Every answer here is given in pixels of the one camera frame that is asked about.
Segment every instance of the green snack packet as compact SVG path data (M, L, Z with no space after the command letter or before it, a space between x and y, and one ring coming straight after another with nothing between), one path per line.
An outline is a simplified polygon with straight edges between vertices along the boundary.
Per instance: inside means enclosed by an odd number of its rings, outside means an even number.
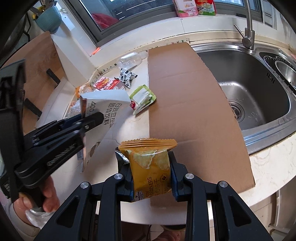
M156 96L146 85L141 85L130 95L130 99L131 107L134 109L133 115L136 115L152 104L156 100Z

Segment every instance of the pink carton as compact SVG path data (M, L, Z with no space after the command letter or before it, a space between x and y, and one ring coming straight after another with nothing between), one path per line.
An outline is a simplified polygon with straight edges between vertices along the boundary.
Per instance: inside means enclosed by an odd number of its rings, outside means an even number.
M198 11L194 0L173 0L178 17L197 16Z

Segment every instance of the juice carton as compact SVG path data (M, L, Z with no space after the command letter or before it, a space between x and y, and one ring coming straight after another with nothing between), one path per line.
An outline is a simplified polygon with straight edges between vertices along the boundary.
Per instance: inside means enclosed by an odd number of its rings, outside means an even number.
M178 17L197 16L197 8L194 0L173 0Z
M214 0L195 0L198 14L200 15L216 15Z

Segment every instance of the cardboard box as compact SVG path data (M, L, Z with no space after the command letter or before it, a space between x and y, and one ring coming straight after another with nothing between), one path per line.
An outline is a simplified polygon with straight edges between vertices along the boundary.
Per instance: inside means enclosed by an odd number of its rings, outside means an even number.
M207 182L227 181L236 192L255 186L242 132L228 100L187 43L149 50L150 137L178 142L174 153L187 170ZM151 205L164 203L151 199Z

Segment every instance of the window frame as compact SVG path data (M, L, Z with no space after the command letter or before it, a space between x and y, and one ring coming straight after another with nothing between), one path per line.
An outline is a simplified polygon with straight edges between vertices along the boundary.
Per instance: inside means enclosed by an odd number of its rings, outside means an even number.
M63 1L97 47L106 44L124 33L149 23L177 17L174 5L169 4L132 15L104 30L100 30L91 17L91 14L80 0ZM255 0L255 3L259 11L251 10L252 19L263 22L261 2L260 0ZM239 17L245 17L246 14L245 7L236 4L215 2L215 6L218 14L228 14Z

